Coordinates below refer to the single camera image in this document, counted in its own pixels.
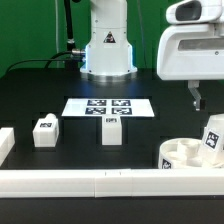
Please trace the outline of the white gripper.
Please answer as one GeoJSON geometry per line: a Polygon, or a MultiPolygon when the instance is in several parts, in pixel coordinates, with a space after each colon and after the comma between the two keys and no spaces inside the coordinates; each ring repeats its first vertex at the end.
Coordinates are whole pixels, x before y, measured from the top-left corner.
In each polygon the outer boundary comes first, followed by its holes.
{"type": "Polygon", "coordinates": [[[224,36],[215,24],[172,25],[161,35],[157,74],[162,80],[189,80],[197,111],[202,109],[198,80],[224,79],[224,36]]]}

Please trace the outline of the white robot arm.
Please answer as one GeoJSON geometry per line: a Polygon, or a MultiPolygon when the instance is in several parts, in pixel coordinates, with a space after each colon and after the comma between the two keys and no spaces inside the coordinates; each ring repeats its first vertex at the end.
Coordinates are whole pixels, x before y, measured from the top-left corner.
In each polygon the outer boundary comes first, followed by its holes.
{"type": "MultiPolygon", "coordinates": [[[[127,1],[90,0],[91,40],[80,72],[98,80],[137,71],[127,41],[127,1]]],[[[202,108],[201,80],[224,80],[224,0],[181,0],[166,10],[169,27],[162,33],[157,74],[163,80],[186,80],[202,108]]]]}

